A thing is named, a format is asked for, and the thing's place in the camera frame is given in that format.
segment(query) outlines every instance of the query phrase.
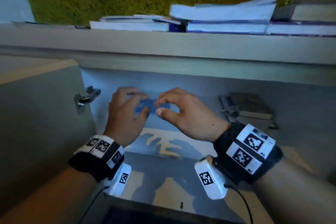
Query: metal hinge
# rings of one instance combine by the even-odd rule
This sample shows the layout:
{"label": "metal hinge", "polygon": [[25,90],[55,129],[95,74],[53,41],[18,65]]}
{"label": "metal hinge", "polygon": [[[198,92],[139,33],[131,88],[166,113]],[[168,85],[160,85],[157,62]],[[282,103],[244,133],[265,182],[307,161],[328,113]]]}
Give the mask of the metal hinge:
{"label": "metal hinge", "polygon": [[86,88],[86,96],[82,96],[81,94],[76,94],[73,96],[75,101],[75,105],[78,111],[78,114],[82,114],[85,111],[85,106],[87,103],[91,103],[101,94],[100,89],[94,89],[93,86]]}

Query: cabinet door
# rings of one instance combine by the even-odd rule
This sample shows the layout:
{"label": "cabinet door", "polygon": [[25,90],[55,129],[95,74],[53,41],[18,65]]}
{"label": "cabinet door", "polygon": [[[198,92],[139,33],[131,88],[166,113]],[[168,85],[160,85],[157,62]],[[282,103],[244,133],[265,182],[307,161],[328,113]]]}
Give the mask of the cabinet door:
{"label": "cabinet door", "polygon": [[78,64],[0,56],[0,215],[65,168],[95,134]]}

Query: blue card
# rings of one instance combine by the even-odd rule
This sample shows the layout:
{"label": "blue card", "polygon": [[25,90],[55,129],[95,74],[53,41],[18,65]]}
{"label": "blue card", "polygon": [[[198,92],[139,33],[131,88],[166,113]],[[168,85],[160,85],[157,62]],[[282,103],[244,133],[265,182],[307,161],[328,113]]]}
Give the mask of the blue card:
{"label": "blue card", "polygon": [[[150,113],[155,113],[157,107],[154,107],[154,102],[156,101],[153,99],[145,99],[145,100],[141,100],[138,107],[135,109],[136,113],[141,112],[145,107],[150,107]],[[168,108],[170,109],[170,104],[169,103],[165,103],[163,105],[161,105],[160,107],[162,108]]]}

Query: forearm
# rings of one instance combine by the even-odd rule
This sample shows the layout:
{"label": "forearm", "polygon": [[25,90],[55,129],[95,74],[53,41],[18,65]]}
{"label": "forearm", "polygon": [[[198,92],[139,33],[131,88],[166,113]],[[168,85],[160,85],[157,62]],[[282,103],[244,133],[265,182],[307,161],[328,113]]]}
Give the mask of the forearm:
{"label": "forearm", "polygon": [[7,213],[0,224],[75,223],[95,185],[90,174],[69,167]]}
{"label": "forearm", "polygon": [[276,224],[336,223],[336,187],[282,159],[254,185]]}

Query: wristband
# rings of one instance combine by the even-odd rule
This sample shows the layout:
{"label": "wristband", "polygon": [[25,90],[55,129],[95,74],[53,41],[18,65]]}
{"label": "wristband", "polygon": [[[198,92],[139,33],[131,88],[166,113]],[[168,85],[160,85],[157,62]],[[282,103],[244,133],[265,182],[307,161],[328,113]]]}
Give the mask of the wristband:
{"label": "wristband", "polygon": [[68,164],[75,170],[90,173],[97,182],[112,178],[124,161],[124,148],[112,138],[95,135],[75,151]]}
{"label": "wristband", "polygon": [[232,123],[213,146],[213,165],[235,184],[254,183],[283,157],[275,140],[250,124]]}

